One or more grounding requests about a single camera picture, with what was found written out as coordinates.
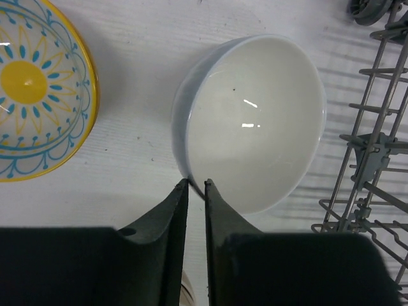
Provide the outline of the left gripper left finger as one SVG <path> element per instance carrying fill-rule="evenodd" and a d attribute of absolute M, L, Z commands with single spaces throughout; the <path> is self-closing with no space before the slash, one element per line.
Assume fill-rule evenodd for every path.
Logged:
<path fill-rule="evenodd" d="M 178 305 L 189 184 L 121 229 L 2 228 L 2 305 Z"/>

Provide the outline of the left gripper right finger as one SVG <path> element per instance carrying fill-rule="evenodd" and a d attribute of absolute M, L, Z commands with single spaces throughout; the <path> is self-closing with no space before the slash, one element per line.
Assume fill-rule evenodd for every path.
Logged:
<path fill-rule="evenodd" d="M 264 233 L 205 182 L 211 305 L 400 305 L 373 243 L 350 233 Z"/>

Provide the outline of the white bowl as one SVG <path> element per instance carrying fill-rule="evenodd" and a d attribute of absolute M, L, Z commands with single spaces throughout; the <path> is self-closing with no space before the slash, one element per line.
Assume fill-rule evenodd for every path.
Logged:
<path fill-rule="evenodd" d="M 212 180 L 238 213 L 264 212 L 307 173 L 326 107 L 318 70 L 293 40 L 227 41 L 193 64 L 175 93 L 173 155 L 199 195 Z"/>

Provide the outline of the yellow checked bowl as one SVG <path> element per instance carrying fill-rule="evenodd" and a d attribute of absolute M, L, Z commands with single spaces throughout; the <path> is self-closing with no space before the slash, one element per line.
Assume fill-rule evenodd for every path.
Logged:
<path fill-rule="evenodd" d="M 1 181 L 39 177 L 82 146 L 99 110 L 92 56 L 50 1 L 1 2 Z"/>

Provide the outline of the beige bowl orange flower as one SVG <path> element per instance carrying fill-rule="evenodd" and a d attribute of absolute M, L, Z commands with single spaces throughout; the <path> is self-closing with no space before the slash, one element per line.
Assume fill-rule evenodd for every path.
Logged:
<path fill-rule="evenodd" d="M 196 299 L 193 287 L 185 270 L 182 271 L 179 305 L 196 306 Z"/>

